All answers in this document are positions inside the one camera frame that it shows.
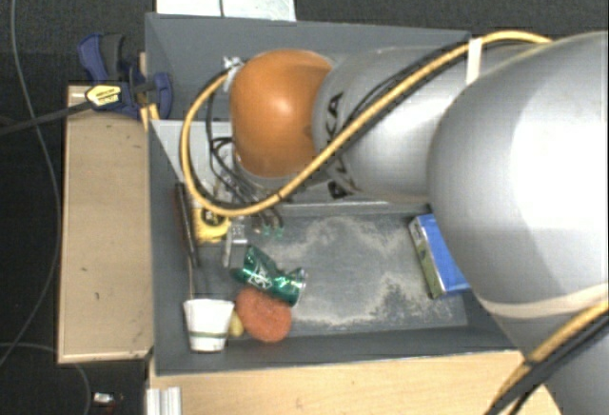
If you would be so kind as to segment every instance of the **blue box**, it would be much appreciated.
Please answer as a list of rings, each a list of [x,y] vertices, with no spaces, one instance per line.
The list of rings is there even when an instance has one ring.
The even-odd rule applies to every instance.
[[[450,255],[433,214],[416,217],[408,228],[432,298],[470,289]]]

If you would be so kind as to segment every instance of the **blue clamp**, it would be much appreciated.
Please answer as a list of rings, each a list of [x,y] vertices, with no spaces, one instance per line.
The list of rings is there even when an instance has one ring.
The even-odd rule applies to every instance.
[[[111,110],[132,119],[140,119],[140,108],[156,103],[159,116],[167,119],[171,112],[173,90],[169,75],[155,73],[151,82],[146,81],[134,59],[124,59],[122,34],[101,34],[94,32],[78,44],[78,57],[93,85],[111,82],[120,86],[120,101],[96,110]]]

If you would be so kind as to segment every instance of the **wooden board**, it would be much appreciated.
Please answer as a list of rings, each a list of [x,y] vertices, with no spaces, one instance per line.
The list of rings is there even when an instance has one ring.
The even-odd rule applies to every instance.
[[[520,361],[510,351],[164,377],[152,366],[149,384],[179,386],[184,415],[482,415]],[[560,412],[543,387],[521,414]]]
[[[70,87],[69,104],[86,88]],[[58,361],[143,358],[152,346],[147,139],[87,110],[66,130]]]

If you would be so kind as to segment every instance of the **green can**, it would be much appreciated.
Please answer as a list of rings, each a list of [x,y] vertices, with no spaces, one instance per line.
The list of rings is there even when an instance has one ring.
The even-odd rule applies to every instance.
[[[235,280],[252,285],[290,306],[298,303],[305,289],[306,273],[301,267],[286,273],[255,246],[247,248],[244,266],[241,269],[233,268],[230,274]]]

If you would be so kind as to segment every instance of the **gray tray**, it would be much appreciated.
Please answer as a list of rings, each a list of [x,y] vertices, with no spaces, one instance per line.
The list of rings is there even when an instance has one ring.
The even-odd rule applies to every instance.
[[[462,32],[316,23],[269,23],[213,18],[147,18],[148,71],[171,72],[176,91],[172,115],[181,117],[223,56],[302,47],[348,53],[371,46],[447,44]],[[317,186],[285,205],[281,239],[247,238],[279,266],[304,267],[302,300],[293,309],[289,337],[274,346],[229,340],[217,354],[188,349],[182,302],[188,298],[187,250],[181,236],[174,187],[180,181],[177,140],[181,121],[154,123],[149,133],[150,207],[154,297],[154,355],[159,374],[334,364],[512,348],[471,294],[430,300],[407,234],[410,218],[425,204],[392,206],[365,199],[333,201]],[[229,126],[215,123],[216,135]],[[205,173],[205,130],[192,131],[192,155]],[[221,265],[219,247],[199,249],[199,294],[234,298],[241,287]],[[242,261],[237,250],[233,266]]]

